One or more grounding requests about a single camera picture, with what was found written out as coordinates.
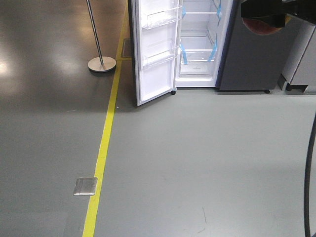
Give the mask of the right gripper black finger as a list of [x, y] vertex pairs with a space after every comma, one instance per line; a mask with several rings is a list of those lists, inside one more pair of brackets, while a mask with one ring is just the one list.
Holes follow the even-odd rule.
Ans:
[[275, 28], [286, 25], [282, 0], [245, 0], [240, 10], [241, 17], [245, 19], [262, 21]]

